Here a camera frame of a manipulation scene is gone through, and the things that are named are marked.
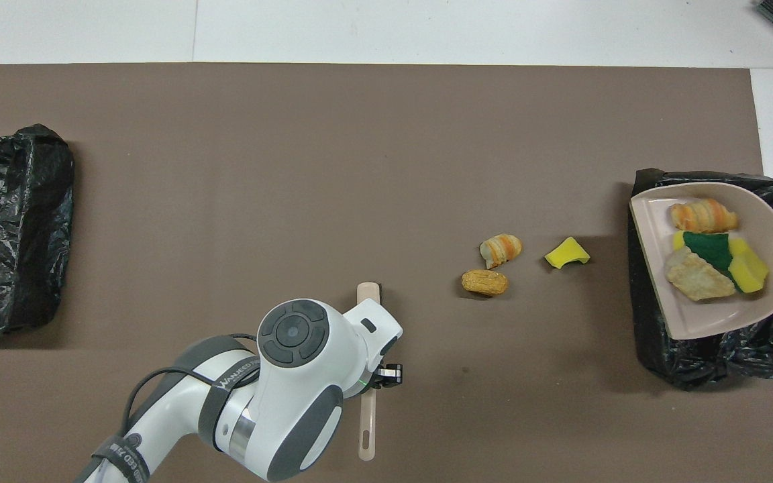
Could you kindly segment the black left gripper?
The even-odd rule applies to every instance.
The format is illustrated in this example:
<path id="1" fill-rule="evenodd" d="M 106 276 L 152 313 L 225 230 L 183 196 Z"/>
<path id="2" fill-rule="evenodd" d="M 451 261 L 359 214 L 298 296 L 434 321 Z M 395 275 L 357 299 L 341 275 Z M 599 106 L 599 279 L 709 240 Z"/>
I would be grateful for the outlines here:
<path id="1" fill-rule="evenodd" d="M 367 383 L 367 390 L 378 390 L 383 387 L 396 387 L 404 382 L 404 365 L 385 364 L 380 365 L 372 374 Z"/>

